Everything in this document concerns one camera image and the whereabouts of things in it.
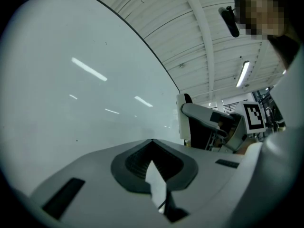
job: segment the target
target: person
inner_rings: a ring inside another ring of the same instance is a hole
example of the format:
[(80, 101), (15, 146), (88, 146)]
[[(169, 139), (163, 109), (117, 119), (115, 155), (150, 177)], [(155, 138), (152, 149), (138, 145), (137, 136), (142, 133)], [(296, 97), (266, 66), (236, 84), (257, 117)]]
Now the person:
[(245, 28), (246, 34), (268, 39), (285, 69), (289, 68), (301, 43), (296, 32), (301, 29), (298, 29), (295, 2), (297, 1), (235, 0), (236, 22)]

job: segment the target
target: white glossy surface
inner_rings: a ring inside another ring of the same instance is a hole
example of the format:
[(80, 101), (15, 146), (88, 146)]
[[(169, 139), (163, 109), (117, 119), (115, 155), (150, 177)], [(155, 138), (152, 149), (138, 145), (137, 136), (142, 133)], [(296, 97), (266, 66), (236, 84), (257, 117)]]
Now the white glossy surface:
[(26, 2), (1, 40), (0, 66), (1, 164), (27, 195), (86, 153), (147, 138), (182, 143), (178, 89), (96, 0)]

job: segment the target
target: fluorescent light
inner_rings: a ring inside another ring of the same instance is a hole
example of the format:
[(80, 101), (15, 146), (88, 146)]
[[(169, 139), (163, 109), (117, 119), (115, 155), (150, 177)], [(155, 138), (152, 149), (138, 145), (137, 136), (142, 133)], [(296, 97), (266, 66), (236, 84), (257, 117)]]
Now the fluorescent light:
[(78, 98), (73, 96), (73, 95), (69, 95), (70, 97), (74, 98), (75, 100), (77, 100)]
[(108, 112), (113, 112), (113, 113), (119, 114), (118, 112), (114, 112), (114, 111), (111, 111), (111, 110), (108, 110), (108, 109), (105, 109), (105, 110), (108, 111)]
[(244, 64), (243, 64), (241, 75), (240, 75), (240, 77), (238, 79), (238, 82), (237, 82), (237, 87), (239, 87), (241, 85), (241, 83), (243, 82), (243, 79), (244, 79), (244, 77), (246, 75), (248, 67), (249, 67), (249, 61), (245, 61)]
[(153, 107), (153, 105), (151, 105), (150, 103), (144, 101), (143, 99), (141, 99), (139, 96), (135, 96), (134, 97), (136, 100), (140, 101), (141, 103), (145, 104), (148, 107)]
[(97, 78), (101, 79), (102, 81), (107, 81), (108, 79), (103, 76), (102, 74), (98, 73), (94, 69), (90, 68), (88, 65), (85, 65), (83, 62), (79, 61), (78, 59), (72, 57), (72, 62), (75, 63), (77, 66), (81, 67), (86, 72), (96, 76)]

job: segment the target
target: white corrugated ceiling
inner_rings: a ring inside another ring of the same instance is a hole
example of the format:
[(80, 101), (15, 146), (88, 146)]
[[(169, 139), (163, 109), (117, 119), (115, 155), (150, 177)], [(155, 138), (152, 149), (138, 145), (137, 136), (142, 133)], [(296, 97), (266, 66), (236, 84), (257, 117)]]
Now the white corrugated ceiling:
[[(101, 1), (142, 36), (180, 92), (188, 93), (194, 103), (266, 88), (276, 84), (282, 76), (282, 64), (267, 41), (252, 39), (244, 31), (240, 31), (238, 38), (231, 36), (218, 9), (234, 7), (234, 0), (199, 0), (212, 40), (206, 45), (188, 0)], [(214, 65), (208, 65), (205, 46), (213, 50)], [(250, 66), (246, 78), (242, 86), (236, 88), (243, 62), (247, 60)], [(214, 76), (209, 76), (208, 67), (214, 68)]]

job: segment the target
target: black slot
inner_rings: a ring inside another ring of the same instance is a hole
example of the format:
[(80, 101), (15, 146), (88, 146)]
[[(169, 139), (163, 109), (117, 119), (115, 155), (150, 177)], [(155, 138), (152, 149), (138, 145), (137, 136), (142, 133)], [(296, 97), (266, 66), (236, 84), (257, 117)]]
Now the black slot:
[(84, 183), (84, 180), (72, 178), (42, 207), (42, 209), (55, 219), (59, 219)]
[(226, 160), (222, 160), (222, 159), (219, 159), (215, 162), (216, 164), (220, 164), (220, 165), (224, 165), (224, 166), (228, 166), (228, 167), (231, 167), (231, 168), (237, 168), (239, 163), (236, 163), (236, 162), (231, 162), (231, 161), (226, 161)]

